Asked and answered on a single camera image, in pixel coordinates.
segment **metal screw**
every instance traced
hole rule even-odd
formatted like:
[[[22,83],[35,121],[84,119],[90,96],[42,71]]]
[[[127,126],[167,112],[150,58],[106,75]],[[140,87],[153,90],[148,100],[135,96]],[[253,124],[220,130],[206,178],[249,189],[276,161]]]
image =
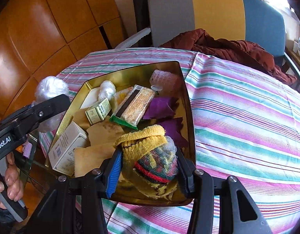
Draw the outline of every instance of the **metal screw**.
[[[59,182],[65,182],[67,180],[67,177],[65,175],[62,175],[58,178]]]
[[[96,169],[92,170],[92,174],[99,175],[99,174],[101,174],[101,170],[99,168],[96,168]]]
[[[235,183],[238,181],[238,179],[235,176],[230,176],[229,181]]]
[[[194,173],[197,174],[197,175],[203,175],[204,174],[204,170],[202,170],[202,169],[195,169]]]

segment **packaged snack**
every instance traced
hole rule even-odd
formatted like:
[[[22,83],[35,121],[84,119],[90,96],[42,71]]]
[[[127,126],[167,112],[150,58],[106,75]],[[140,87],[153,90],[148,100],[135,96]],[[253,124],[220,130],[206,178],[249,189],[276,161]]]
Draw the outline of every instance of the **packaged snack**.
[[[124,98],[131,92],[132,89],[133,87],[129,87],[114,94],[113,98],[110,101],[110,105],[113,112],[118,108],[118,106],[121,104]]]
[[[146,112],[154,95],[153,90],[135,85],[112,114],[110,121],[137,129],[137,124]]]
[[[105,98],[102,101],[97,101],[85,112],[91,125],[103,121],[111,110],[109,100]]]
[[[111,81],[103,81],[100,85],[100,91],[98,94],[98,101],[102,101],[107,98],[109,101],[115,94],[115,86]]]

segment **cracker package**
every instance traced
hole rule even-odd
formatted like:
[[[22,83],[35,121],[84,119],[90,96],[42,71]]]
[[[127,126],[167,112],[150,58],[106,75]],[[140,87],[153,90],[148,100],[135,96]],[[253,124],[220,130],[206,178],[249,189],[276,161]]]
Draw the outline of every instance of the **cracker package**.
[[[132,91],[133,87],[116,92],[110,101],[111,109],[114,112],[118,106],[122,103],[125,97]]]
[[[112,114],[110,121],[137,130],[137,125],[145,114],[154,95],[155,92],[153,90],[135,85]]]

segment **dark red jacket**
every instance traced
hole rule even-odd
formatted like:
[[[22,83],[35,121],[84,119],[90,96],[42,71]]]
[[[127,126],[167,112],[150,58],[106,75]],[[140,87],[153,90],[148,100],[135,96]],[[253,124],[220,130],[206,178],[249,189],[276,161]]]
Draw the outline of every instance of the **dark red jacket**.
[[[291,85],[297,80],[295,76],[283,73],[280,67],[274,64],[274,57],[258,44],[245,40],[214,40],[203,29],[181,33],[160,47],[191,50],[213,55],[223,60],[254,68],[287,85]]]

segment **knitted hat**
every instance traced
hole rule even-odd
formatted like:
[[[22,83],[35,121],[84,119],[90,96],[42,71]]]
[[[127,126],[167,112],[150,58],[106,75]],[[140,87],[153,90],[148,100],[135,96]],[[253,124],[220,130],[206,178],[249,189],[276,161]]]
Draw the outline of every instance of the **knitted hat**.
[[[177,174],[176,147],[169,136],[162,144],[135,162],[134,171],[152,186],[171,182]]]
[[[115,143],[123,149],[122,174],[141,193],[160,198],[176,190],[176,147],[159,125],[122,135]]]

